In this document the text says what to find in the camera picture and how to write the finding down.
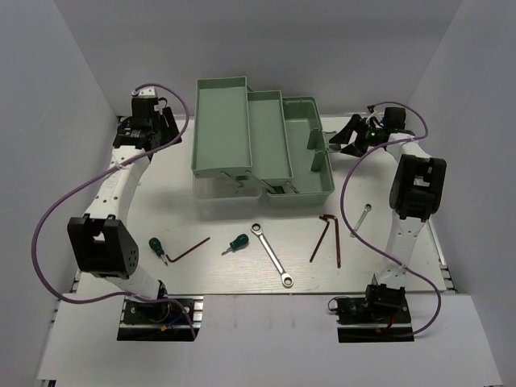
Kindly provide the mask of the small silver ratchet wrench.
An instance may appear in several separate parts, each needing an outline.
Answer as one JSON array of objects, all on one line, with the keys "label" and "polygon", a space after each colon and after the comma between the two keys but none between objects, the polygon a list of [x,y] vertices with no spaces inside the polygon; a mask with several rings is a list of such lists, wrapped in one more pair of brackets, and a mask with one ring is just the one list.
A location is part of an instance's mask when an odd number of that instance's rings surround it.
[{"label": "small silver ratchet wrench", "polygon": [[350,232],[350,237],[351,238],[355,238],[356,237],[356,232],[360,229],[360,226],[362,225],[362,223],[366,219],[366,217],[367,217],[368,213],[371,211],[371,209],[372,209],[372,205],[370,203],[366,203],[364,205],[364,210],[363,210],[361,216],[357,220],[355,226],[353,227],[353,230]]}]

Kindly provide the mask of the long brown hex key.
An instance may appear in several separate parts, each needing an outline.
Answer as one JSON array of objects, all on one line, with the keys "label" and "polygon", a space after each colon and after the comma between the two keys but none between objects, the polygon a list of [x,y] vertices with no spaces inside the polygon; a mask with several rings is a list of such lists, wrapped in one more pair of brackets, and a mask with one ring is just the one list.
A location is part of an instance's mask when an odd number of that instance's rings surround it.
[{"label": "long brown hex key", "polygon": [[333,221],[335,224],[335,254],[336,254],[336,264],[337,268],[341,268],[341,245],[340,245],[340,235],[339,235],[339,220],[338,217],[333,214],[323,214],[321,219],[329,222]]}]

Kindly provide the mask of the green cantilever toolbox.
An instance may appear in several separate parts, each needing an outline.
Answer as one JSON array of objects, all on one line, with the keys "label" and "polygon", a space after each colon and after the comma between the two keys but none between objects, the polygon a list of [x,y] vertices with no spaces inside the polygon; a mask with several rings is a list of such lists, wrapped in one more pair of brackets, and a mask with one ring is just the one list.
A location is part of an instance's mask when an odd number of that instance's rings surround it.
[{"label": "green cantilever toolbox", "polygon": [[198,80],[196,181],[233,197],[258,189],[273,206],[321,206],[335,190],[330,152],[315,98],[257,91],[246,77]]}]

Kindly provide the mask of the green stubby screwdriver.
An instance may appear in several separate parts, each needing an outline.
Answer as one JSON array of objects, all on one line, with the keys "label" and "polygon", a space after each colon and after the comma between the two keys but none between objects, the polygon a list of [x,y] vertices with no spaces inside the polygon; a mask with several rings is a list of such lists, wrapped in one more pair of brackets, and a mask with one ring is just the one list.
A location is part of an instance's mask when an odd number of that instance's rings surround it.
[{"label": "green stubby screwdriver", "polygon": [[165,265],[169,264],[161,242],[156,237],[150,238],[148,245],[152,251],[164,262]]},{"label": "green stubby screwdriver", "polygon": [[224,250],[221,255],[224,256],[229,252],[236,252],[242,248],[247,247],[249,244],[249,237],[247,234],[238,235],[233,241],[229,243],[229,247]]}]

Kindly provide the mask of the short brown hex key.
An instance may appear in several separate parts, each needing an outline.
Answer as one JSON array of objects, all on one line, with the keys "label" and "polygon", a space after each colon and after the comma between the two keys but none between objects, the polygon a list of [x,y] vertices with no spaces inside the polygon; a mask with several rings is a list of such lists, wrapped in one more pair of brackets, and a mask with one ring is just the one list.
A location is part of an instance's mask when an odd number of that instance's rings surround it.
[{"label": "short brown hex key", "polygon": [[311,253],[309,262],[312,263],[314,261],[314,258],[316,257],[318,250],[320,249],[320,246],[326,236],[326,233],[330,227],[330,217],[327,214],[321,215],[319,217],[320,220],[324,221],[325,227],[322,230],[321,235],[318,237],[317,243],[315,244],[314,250]]}]

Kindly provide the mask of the dark brown hex key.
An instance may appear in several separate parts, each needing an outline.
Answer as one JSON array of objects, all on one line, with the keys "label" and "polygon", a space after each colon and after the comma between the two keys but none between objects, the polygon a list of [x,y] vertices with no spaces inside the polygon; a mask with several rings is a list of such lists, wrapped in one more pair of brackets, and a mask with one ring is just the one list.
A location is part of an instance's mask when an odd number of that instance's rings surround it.
[{"label": "dark brown hex key", "polygon": [[164,257],[165,259],[169,262],[169,263],[175,263],[177,261],[179,261],[180,259],[182,259],[183,257],[189,255],[191,252],[193,252],[194,250],[196,250],[197,248],[201,247],[204,243],[207,243],[208,241],[211,240],[211,237],[206,237],[205,239],[203,239],[201,242],[195,244],[194,246],[192,246],[191,248],[189,248],[188,250],[186,250],[185,252],[181,253],[179,256],[175,257],[175,258],[171,258],[168,254],[165,254]]}]

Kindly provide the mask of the large silver ratchet wrench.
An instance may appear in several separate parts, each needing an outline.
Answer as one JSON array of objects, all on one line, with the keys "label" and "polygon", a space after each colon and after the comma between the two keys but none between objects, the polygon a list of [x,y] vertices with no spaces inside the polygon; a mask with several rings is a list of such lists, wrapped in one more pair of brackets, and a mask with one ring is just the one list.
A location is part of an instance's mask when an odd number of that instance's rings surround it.
[{"label": "large silver ratchet wrench", "polygon": [[278,271],[278,274],[280,275],[282,285],[287,289],[291,288],[294,284],[294,280],[285,271],[281,262],[277,258],[276,253],[274,252],[272,246],[270,245],[269,241],[267,240],[267,238],[263,232],[262,226],[259,223],[253,223],[251,225],[251,232],[253,235],[255,235],[258,238],[258,240],[260,241],[264,250],[267,252],[269,259],[272,261],[274,267],[276,268],[276,270]]}]

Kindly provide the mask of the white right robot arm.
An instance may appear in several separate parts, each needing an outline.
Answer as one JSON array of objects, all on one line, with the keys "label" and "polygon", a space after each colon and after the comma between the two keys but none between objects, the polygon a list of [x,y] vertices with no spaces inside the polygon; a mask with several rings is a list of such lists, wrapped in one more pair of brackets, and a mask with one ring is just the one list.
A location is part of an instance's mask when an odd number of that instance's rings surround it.
[{"label": "white right robot arm", "polygon": [[327,139],[327,147],[363,160],[374,150],[384,150],[397,162],[397,170],[389,192],[392,223],[383,265],[373,274],[372,285],[400,290],[406,287],[409,262],[420,231],[438,210],[447,163],[423,151],[420,136],[406,128],[407,106],[383,102],[385,109],[367,107],[364,116],[353,114],[339,132]]}]

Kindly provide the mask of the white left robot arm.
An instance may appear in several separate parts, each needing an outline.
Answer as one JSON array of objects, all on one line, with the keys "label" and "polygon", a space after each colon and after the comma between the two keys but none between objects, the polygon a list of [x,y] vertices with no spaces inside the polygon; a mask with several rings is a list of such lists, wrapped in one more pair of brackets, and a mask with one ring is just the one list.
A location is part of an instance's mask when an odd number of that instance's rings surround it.
[{"label": "white left robot arm", "polygon": [[161,283],[139,263],[139,248],[126,227],[140,178],[151,163],[149,151],[179,134],[171,108],[159,109],[153,87],[131,99],[131,116],[120,123],[112,145],[110,167],[89,207],[67,225],[78,268],[121,290],[145,298],[143,312],[152,321],[169,316],[170,301],[162,297]]}]

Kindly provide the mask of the clear plastic toolbox lid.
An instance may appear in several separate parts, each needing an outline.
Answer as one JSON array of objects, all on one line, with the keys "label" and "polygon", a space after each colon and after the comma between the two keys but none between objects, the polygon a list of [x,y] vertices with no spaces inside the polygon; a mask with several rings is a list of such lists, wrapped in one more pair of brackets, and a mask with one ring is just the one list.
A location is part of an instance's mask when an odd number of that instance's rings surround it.
[{"label": "clear plastic toolbox lid", "polygon": [[258,187],[238,187],[225,177],[193,179],[193,199],[198,215],[205,220],[249,218],[260,203]]}]

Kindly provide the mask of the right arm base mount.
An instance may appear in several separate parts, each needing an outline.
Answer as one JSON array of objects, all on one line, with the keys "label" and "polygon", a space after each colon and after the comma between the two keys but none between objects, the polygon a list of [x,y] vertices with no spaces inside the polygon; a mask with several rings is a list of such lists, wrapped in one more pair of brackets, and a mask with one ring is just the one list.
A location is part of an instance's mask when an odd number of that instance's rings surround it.
[{"label": "right arm base mount", "polygon": [[403,288],[368,285],[363,297],[337,296],[327,303],[327,309],[337,317],[340,343],[414,341]]}]

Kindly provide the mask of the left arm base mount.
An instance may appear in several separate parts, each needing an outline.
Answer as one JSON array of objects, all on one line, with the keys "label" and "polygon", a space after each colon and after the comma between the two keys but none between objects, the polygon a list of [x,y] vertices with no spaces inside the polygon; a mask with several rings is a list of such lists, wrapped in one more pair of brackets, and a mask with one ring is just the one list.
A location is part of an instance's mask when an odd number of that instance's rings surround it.
[{"label": "left arm base mount", "polygon": [[173,302],[123,303],[117,340],[120,342],[193,342],[202,325],[203,296],[185,296]]}]

